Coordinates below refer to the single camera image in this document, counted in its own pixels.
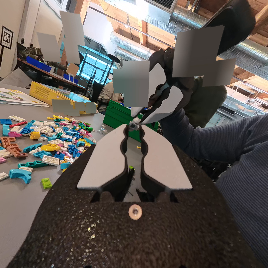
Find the small blue plastic bin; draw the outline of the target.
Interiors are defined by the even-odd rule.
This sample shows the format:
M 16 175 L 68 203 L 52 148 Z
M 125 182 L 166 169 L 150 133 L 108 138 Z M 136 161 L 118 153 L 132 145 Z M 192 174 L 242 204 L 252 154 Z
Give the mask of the small blue plastic bin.
M 70 82 L 73 82 L 73 83 L 76 83 L 76 84 L 78 83 L 78 80 L 76 78 L 74 78 L 72 75 L 64 73 L 63 77 L 64 77 L 64 79 L 66 79 L 66 80 L 68 80 Z

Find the marker sign on stand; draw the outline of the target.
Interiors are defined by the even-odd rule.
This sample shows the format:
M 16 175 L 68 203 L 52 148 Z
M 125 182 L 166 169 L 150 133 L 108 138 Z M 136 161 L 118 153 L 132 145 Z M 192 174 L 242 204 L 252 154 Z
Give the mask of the marker sign on stand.
M 0 46 L 1 46 L 0 66 L 2 64 L 4 48 L 7 49 L 12 48 L 13 34 L 14 34 L 13 31 L 9 30 L 5 26 L 2 26 L 1 40 L 0 40 Z

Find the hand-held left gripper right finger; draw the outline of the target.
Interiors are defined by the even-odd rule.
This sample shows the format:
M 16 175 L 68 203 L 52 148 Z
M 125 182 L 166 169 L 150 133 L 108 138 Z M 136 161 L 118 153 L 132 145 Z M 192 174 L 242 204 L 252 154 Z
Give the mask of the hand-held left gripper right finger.
M 163 136 L 149 127 L 139 128 L 141 140 L 140 182 L 154 198 L 160 193 L 192 190 L 193 186 L 172 146 Z

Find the tan board on clear stand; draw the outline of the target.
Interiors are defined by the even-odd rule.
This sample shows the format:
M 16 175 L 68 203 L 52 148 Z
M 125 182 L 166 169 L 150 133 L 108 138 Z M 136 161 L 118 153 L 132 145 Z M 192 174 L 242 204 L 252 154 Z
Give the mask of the tan board on clear stand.
M 75 76 L 77 75 L 77 72 L 79 71 L 79 65 L 74 63 L 69 63 L 66 73 L 69 75 L 69 81 L 75 82 Z

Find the lego instruction booklet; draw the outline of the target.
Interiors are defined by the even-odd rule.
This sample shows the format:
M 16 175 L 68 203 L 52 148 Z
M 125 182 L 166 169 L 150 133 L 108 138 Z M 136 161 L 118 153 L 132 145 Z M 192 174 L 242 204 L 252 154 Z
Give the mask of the lego instruction booklet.
M 46 103 L 19 90 L 5 88 L 0 88 L 0 104 L 49 107 Z

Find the large duct vent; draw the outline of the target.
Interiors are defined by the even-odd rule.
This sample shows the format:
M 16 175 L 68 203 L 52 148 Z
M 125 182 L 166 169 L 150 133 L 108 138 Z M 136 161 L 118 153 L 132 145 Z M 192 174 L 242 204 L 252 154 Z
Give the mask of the large duct vent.
M 177 4 L 177 0 L 145 0 L 145 1 L 168 13 L 172 13 Z

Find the yellow lego box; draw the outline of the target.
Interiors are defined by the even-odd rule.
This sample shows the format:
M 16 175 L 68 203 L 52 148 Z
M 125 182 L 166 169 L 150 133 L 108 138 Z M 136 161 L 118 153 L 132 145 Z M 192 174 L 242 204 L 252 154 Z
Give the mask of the yellow lego box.
M 84 96 L 41 83 L 32 82 L 29 94 L 51 105 L 53 112 L 60 112 L 69 116 L 95 114 L 97 112 L 98 105 Z

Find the pile of colourful lego pieces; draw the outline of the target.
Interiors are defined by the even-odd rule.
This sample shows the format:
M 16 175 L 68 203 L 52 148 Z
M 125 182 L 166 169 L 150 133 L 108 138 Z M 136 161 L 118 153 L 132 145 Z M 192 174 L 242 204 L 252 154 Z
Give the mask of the pile of colourful lego pieces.
M 55 166 L 64 172 L 91 145 L 95 130 L 89 123 L 75 118 L 53 115 L 46 121 L 30 122 L 18 116 L 1 119 L 1 164 L 7 158 L 26 159 L 29 155 L 38 158 L 33 162 L 18 163 L 16 169 L 1 172 L 1 181 L 8 178 L 22 179 L 29 184 L 34 169 Z

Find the grey tilted board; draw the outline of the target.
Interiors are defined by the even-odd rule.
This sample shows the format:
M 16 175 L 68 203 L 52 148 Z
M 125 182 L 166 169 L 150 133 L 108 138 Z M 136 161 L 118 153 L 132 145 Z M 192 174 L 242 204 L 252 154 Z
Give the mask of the grey tilted board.
M 32 83 L 32 79 L 26 75 L 20 68 L 11 72 L 6 76 L 1 82 L 0 86 L 15 86 L 20 88 L 25 88 Z

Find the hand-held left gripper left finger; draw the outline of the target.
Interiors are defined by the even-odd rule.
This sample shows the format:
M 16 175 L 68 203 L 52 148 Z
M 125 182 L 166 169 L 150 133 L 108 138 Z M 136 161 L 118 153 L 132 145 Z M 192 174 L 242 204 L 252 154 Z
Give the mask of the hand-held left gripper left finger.
M 77 184 L 80 190 L 108 191 L 123 201 L 128 191 L 128 125 L 122 124 L 97 142 Z

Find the wooden work table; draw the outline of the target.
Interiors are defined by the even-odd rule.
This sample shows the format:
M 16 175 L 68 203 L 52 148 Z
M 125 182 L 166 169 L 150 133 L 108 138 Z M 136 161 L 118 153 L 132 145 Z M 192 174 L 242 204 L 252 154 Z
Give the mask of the wooden work table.
M 33 71 L 38 73 L 38 77 L 40 77 L 40 76 L 51 77 L 52 79 L 56 80 L 57 86 L 63 86 L 66 88 L 70 88 L 71 92 L 78 91 L 83 96 L 86 96 L 86 94 L 88 92 L 88 90 L 85 87 L 78 85 L 72 81 L 69 81 L 69 80 L 65 79 L 64 77 L 57 75 L 55 73 L 46 72 L 45 70 L 42 70 L 42 69 L 26 62 L 23 59 L 17 58 L 17 65 L 18 65 L 18 67 L 20 67 L 22 69 L 22 71 L 24 71 L 25 67 L 28 66 L 29 69 L 32 69 Z

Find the black floor lamp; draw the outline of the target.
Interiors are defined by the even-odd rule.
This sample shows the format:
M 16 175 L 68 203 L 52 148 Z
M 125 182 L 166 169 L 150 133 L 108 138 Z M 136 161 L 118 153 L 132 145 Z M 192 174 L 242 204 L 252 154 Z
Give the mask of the black floor lamp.
M 119 67 L 117 67 L 117 68 L 119 68 L 119 69 L 122 68 L 122 66 L 120 65 L 120 62 L 121 62 L 120 59 L 118 59 L 116 56 L 114 56 L 114 55 L 112 55 L 112 54 L 108 54 L 107 56 L 108 56 L 109 59 L 111 59 L 111 61 L 112 61 L 111 65 L 110 65 L 110 69 L 112 68 L 114 62 L 119 66 Z

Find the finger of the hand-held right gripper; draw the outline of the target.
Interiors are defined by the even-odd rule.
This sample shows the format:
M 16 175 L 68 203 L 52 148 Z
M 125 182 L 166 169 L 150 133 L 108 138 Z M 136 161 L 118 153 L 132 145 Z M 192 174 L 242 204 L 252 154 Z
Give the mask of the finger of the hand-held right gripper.
M 160 97 L 152 105 L 152 108 L 143 115 L 138 124 L 157 122 L 171 115 L 182 99 L 183 93 L 178 87 L 171 86 L 164 89 Z
M 165 83 L 166 75 L 164 69 L 159 63 L 157 63 L 149 72 L 149 87 L 148 90 L 145 91 L 145 97 L 139 99 L 142 101 L 142 105 L 131 107 L 131 116 L 133 117 L 133 119 L 135 117 L 138 117 L 138 115 L 145 107 L 149 107 L 150 98 L 152 96 L 156 96 L 156 92 L 159 91 L 158 89 Z

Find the person's right forearm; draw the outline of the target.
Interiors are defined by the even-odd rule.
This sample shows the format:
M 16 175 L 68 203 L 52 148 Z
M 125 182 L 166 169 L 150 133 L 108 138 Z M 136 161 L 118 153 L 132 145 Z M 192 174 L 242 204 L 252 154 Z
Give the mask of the person's right forearm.
M 191 157 L 267 168 L 267 114 L 194 129 L 181 109 L 160 125 L 164 137 Z

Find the person's blue sweater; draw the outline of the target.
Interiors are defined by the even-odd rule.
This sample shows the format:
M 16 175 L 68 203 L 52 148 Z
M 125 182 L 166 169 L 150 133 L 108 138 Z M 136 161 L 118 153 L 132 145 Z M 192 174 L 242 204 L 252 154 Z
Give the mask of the person's blue sweater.
M 247 153 L 222 173 L 216 186 L 255 257 L 267 267 L 267 158 Z

